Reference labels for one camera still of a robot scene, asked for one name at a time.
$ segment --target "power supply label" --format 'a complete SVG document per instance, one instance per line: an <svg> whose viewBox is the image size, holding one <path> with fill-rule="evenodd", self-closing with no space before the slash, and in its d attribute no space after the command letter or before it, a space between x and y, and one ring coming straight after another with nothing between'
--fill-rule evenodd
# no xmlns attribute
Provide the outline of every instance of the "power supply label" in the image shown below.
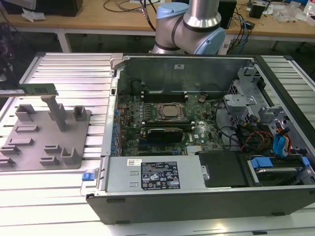
<svg viewBox="0 0 315 236"><path fill-rule="evenodd" d="M177 162L142 162L141 188L143 190L179 189Z"/></svg>

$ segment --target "open computer chassis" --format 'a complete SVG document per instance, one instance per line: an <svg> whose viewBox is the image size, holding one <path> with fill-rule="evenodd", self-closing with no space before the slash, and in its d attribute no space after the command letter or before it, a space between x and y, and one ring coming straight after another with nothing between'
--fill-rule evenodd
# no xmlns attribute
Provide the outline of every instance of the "open computer chassis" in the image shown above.
<svg viewBox="0 0 315 236"><path fill-rule="evenodd" d="M102 222L285 215L315 202L314 127L262 57L113 54L111 67L87 195Z"/></svg>

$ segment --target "motherboard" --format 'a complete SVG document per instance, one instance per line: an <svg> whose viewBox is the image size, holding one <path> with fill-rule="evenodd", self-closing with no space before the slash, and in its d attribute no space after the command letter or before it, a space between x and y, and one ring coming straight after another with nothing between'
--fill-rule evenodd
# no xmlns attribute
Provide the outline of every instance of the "motherboard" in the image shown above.
<svg viewBox="0 0 315 236"><path fill-rule="evenodd" d="M195 155L222 150L214 122L216 100L188 94L185 102L145 102L119 94L122 156Z"/></svg>

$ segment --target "metal slotted surface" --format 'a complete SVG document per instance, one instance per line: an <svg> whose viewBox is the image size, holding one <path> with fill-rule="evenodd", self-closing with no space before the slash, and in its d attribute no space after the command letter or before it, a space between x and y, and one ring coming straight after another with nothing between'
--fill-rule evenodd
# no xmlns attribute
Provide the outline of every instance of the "metal slotted surface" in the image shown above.
<svg viewBox="0 0 315 236"><path fill-rule="evenodd" d="M295 61L286 60L283 56L263 56L263 58L306 118L315 127L315 84L313 80ZM275 106L280 106L270 88L265 90Z"/></svg>
<svg viewBox="0 0 315 236"><path fill-rule="evenodd" d="M80 169L0 173L1 235L30 235L43 231L49 235L71 232L74 236L86 236L91 232L105 236L229 236L252 235L252 231L267 231L268 235L314 235L315 205L289 216L103 225L81 197L80 186L82 173L99 167L109 96L109 58L110 54L47 54L34 60L22 78L26 83L54 83L59 91L57 101L66 104L65 109L81 104L87 106L93 116ZM3 117L0 145L15 123L14 112L18 104L31 103L37 110L47 110L39 98L10 101L11 104L3 108L6 113L0 112L0 118Z"/></svg>

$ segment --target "cpu socket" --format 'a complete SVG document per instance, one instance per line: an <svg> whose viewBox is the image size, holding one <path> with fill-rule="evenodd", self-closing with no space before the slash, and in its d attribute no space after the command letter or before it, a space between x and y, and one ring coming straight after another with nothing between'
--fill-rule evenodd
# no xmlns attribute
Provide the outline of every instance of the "cpu socket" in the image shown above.
<svg viewBox="0 0 315 236"><path fill-rule="evenodd" d="M179 103L157 104L157 118L159 120L184 119L183 106Z"/></svg>

